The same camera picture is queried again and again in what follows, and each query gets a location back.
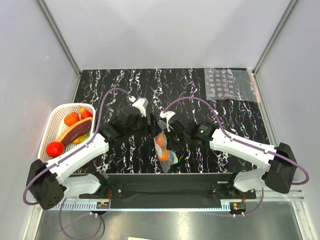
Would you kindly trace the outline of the peach toy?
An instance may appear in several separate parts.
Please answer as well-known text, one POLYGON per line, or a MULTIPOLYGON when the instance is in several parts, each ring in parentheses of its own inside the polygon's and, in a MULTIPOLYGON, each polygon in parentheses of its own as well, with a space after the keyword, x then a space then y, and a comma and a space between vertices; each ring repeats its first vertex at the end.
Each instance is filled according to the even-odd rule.
POLYGON ((161 132, 159 135, 155 137, 155 143, 161 148, 166 147, 167 146, 166 135, 163 132, 161 132))

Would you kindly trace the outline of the clear zip bag blue zipper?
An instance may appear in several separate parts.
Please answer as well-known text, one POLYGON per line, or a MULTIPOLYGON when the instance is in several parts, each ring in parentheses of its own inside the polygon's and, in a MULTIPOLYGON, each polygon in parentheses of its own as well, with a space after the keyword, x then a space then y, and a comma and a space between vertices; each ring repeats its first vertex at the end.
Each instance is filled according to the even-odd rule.
POLYGON ((167 137, 164 130, 166 129, 166 123, 163 120, 158 121, 158 126, 161 129, 161 133, 153 138, 157 159, 163 173, 167 174, 171 171, 171 167, 178 163, 178 158, 175 152, 167 149, 167 137))

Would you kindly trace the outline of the green orange mango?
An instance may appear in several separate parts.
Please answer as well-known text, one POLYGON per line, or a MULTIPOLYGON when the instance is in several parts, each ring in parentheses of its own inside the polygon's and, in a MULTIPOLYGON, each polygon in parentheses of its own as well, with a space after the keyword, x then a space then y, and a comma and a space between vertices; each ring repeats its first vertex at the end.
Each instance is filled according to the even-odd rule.
POLYGON ((163 147, 157 152, 157 155, 160 161, 166 162, 172 157, 172 152, 163 147))

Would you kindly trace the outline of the orange pumpkin toy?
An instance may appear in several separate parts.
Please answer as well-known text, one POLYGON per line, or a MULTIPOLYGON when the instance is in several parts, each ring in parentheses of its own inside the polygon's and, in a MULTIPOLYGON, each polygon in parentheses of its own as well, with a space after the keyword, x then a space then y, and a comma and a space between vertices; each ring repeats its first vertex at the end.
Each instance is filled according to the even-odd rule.
POLYGON ((70 127, 73 124, 75 124, 76 122, 78 122, 80 120, 79 115, 76 112, 71 112, 70 114, 68 114, 65 118, 64 118, 64 123, 70 127))

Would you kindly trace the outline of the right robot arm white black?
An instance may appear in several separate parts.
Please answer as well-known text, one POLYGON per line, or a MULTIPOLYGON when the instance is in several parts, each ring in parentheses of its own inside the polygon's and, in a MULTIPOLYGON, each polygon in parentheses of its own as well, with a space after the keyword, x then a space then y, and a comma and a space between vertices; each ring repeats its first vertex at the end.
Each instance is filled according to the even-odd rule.
POLYGON ((257 167, 251 171, 234 172, 222 187, 224 195, 236 199, 248 191, 265 187, 280 194, 290 192, 297 167, 293 151, 287 144, 273 146, 237 137, 205 121, 196 124, 175 120, 167 125, 164 133, 168 150, 176 152, 185 145, 192 145, 236 156, 257 167))

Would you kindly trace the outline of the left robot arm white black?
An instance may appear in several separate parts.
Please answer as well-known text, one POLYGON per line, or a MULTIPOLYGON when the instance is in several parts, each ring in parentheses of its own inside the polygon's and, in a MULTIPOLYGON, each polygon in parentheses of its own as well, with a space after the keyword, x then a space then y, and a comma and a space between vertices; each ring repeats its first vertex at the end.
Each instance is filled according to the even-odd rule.
POLYGON ((108 186, 103 178, 93 174, 73 177, 72 174, 94 158, 107 153, 113 145, 133 135, 154 137, 161 129, 153 112, 143 106, 128 106, 111 121, 73 150, 47 162, 35 160, 29 169, 26 192, 35 198, 43 210, 55 207, 63 199, 83 194, 103 198, 108 186))

